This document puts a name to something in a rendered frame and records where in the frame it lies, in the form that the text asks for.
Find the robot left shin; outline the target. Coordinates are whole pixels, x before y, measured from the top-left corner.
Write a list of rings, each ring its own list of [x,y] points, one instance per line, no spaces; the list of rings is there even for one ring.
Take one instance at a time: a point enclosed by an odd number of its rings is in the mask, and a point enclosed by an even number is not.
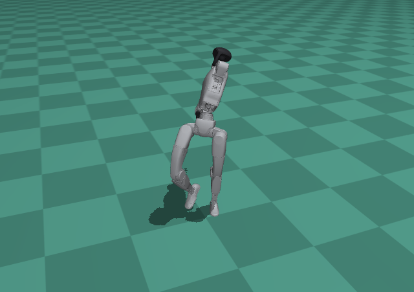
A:
[[[221,177],[215,176],[215,178],[213,177],[211,179],[212,203],[215,201],[215,203],[217,204],[217,196],[221,189],[221,179],[222,175]]]

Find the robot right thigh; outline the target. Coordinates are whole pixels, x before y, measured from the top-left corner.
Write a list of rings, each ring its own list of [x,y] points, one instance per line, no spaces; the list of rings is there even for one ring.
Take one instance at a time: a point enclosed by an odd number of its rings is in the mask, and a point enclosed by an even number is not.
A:
[[[182,181],[186,172],[182,169],[187,149],[190,145],[191,138],[194,136],[195,123],[187,123],[180,127],[173,145],[171,154],[171,178],[175,181]]]

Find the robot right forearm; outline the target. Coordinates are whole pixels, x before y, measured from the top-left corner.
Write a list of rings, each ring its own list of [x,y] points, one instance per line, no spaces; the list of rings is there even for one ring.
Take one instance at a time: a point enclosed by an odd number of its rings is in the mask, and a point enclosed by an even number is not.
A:
[[[199,103],[197,104],[197,107],[195,108],[195,113],[196,113],[196,111],[199,111],[201,113],[201,108],[199,108]]]

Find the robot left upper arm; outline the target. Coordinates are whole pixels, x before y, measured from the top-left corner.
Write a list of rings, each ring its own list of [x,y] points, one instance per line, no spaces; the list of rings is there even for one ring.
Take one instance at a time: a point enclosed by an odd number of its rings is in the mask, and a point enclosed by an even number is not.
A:
[[[216,74],[219,76],[224,76],[225,73],[228,71],[229,68],[229,63],[223,62],[223,61],[218,61],[216,64]],[[215,67],[212,65],[212,68]]]

